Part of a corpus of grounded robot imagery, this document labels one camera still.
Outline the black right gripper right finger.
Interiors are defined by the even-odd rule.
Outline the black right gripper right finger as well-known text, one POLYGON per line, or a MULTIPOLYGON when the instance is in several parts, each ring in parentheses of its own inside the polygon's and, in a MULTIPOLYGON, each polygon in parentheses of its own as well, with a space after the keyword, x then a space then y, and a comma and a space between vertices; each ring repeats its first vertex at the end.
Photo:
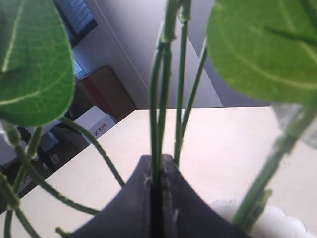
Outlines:
POLYGON ((162 156, 162 225, 165 238, 247 238, 191 188, 171 155, 162 156))

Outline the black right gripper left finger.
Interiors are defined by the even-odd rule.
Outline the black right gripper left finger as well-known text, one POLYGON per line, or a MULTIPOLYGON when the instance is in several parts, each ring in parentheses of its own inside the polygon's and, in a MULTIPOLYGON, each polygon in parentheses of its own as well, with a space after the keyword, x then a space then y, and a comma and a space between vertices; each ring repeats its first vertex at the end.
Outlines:
POLYGON ((149 238, 151 157, 143 155, 121 191, 69 238, 149 238))

